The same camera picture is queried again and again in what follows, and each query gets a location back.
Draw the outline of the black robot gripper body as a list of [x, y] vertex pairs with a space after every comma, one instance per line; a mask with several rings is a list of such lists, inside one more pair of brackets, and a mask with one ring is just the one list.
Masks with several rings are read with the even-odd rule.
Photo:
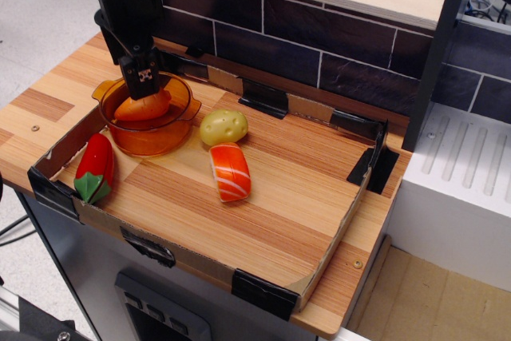
[[153, 48], [153, 30], [163, 18], [161, 0], [98, 0], [94, 21], [118, 65], [123, 57], [145, 57]]

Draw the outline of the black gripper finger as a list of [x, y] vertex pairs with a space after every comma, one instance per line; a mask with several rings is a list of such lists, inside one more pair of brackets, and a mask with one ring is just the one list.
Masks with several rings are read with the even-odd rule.
[[154, 53], [139, 57], [123, 56], [118, 61], [129, 96], [137, 101], [160, 90], [159, 68]]
[[164, 71], [164, 59], [158, 48], [152, 48], [150, 52], [150, 69], [153, 77], [159, 77]]

